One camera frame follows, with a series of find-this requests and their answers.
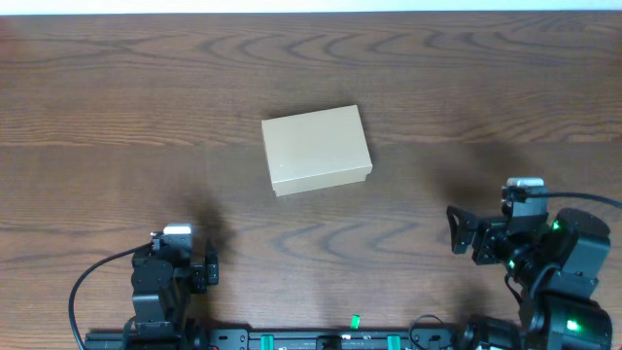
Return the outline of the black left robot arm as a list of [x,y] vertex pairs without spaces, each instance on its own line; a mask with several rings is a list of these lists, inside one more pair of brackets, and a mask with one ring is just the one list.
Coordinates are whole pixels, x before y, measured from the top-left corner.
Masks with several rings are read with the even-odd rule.
[[191,261],[186,244],[155,243],[132,257],[135,334],[129,344],[193,349],[206,343],[205,331],[188,316],[193,295],[219,283],[219,259],[207,249],[203,261]]

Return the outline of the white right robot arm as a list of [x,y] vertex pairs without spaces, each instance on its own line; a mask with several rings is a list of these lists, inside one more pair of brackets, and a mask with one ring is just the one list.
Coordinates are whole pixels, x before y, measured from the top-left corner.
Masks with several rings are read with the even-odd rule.
[[610,347],[611,319],[592,299],[610,250],[606,223],[573,208],[560,210],[553,221],[544,209],[525,215],[506,210],[501,217],[478,218],[450,206],[446,214],[453,253],[470,250],[478,265],[501,264],[506,282],[521,287],[513,294],[519,304],[518,326],[477,317],[458,337],[459,347]]

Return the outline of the cardboard box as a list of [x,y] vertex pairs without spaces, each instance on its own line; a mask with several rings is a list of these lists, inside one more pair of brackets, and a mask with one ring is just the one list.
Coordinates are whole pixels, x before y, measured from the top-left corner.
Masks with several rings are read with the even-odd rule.
[[363,182],[373,168],[356,105],[264,120],[261,131],[278,196]]

